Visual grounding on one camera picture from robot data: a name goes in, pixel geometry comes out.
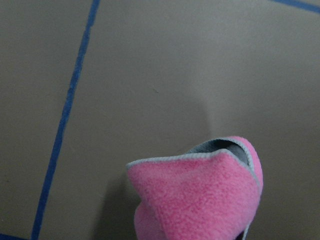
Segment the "pink and grey cloth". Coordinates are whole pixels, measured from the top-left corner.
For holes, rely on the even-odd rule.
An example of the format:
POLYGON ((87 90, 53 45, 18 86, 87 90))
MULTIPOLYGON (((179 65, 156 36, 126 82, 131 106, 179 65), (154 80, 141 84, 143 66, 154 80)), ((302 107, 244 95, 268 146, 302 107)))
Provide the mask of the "pink and grey cloth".
POLYGON ((247 237, 264 185, 247 139, 212 139, 185 154, 139 159, 126 168, 141 200, 134 213, 139 240, 247 237))

